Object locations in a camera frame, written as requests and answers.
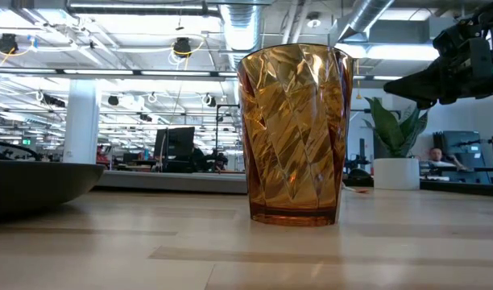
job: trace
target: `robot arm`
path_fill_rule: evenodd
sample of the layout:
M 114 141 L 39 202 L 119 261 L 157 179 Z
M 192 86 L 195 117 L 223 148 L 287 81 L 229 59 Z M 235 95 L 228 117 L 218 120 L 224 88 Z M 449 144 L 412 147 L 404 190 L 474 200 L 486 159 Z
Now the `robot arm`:
M 440 56 L 426 70 L 390 81 L 384 90 L 415 101 L 420 109 L 493 95 L 493 2 L 445 29 L 433 46 Z

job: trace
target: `potted plant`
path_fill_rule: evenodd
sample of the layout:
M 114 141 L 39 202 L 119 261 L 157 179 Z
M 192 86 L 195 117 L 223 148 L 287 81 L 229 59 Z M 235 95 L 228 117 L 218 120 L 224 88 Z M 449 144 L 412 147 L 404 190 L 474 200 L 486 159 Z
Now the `potted plant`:
M 374 131 L 374 136 L 384 145 L 390 158 L 374 161 L 374 188 L 413 190 L 420 188 L 418 159 L 408 158 L 416 137 L 427 125 L 427 112 L 420 116 L 415 108 L 399 123 L 396 117 L 383 108 L 380 100 L 365 97 L 370 103 L 374 124 L 364 120 Z

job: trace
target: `green leaves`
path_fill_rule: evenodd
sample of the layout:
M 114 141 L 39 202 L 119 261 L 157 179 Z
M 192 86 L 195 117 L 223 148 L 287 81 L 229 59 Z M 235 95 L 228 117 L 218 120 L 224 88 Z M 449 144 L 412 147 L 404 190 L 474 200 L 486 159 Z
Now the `green leaves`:
M 383 108 L 379 99 L 365 98 L 370 104 L 374 126 L 367 120 L 366 125 L 371 128 L 376 138 L 385 146 L 393 158 L 405 158 L 420 133 L 427 126 L 427 112 L 420 116 L 420 110 L 415 110 L 399 124 L 392 112 Z

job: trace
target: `ventilation duct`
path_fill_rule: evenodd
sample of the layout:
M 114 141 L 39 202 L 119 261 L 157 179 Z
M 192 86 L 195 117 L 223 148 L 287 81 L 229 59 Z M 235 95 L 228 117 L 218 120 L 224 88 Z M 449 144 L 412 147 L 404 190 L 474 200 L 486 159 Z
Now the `ventilation duct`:
M 331 40 L 336 43 L 358 33 L 367 33 L 394 1 L 356 0 L 352 12 L 343 19 L 334 22 L 330 32 Z
M 243 57 L 249 52 L 260 49 L 261 7 L 254 5 L 220 5 L 220 11 L 224 22 L 223 31 L 227 49 L 241 51 L 229 54 L 230 66 L 236 69 Z

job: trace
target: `white plant pot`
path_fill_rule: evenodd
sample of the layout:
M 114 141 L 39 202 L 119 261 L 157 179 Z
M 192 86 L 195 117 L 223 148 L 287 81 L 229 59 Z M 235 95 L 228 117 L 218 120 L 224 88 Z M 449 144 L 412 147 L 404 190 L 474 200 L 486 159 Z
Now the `white plant pot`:
M 420 167 L 414 158 L 382 158 L 374 160 L 375 189 L 420 189 Z

